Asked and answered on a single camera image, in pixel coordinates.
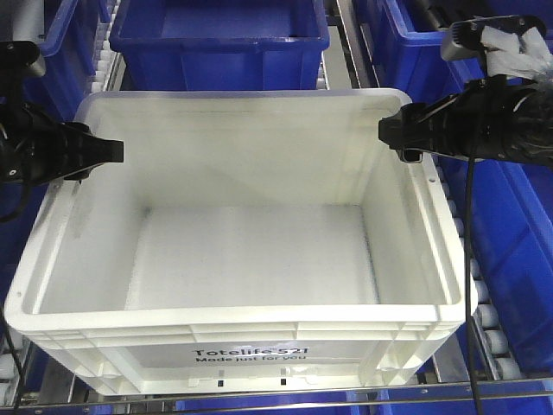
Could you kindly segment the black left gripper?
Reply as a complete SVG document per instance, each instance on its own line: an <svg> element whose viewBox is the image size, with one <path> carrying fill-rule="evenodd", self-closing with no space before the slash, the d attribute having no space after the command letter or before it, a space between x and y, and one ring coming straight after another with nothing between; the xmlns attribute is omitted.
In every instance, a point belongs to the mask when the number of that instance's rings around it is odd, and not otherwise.
<svg viewBox="0 0 553 415"><path fill-rule="evenodd" d="M124 143L96 137L82 123L60 123L35 105L1 105L1 181L82 181L106 163L124 161Z"/></svg>

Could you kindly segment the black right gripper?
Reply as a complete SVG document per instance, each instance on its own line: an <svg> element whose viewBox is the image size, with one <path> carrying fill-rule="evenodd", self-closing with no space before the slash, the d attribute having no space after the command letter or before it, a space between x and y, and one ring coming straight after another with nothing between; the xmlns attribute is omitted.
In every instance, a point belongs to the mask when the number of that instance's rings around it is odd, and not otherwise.
<svg viewBox="0 0 553 415"><path fill-rule="evenodd" d="M461 121L469 131L466 140L456 118L459 99ZM510 85L503 75L471 80L460 96L449 94L431 105L409 103L380 119L378 139L404 163L420 163L428 153L550 167L552 88Z"/></svg>

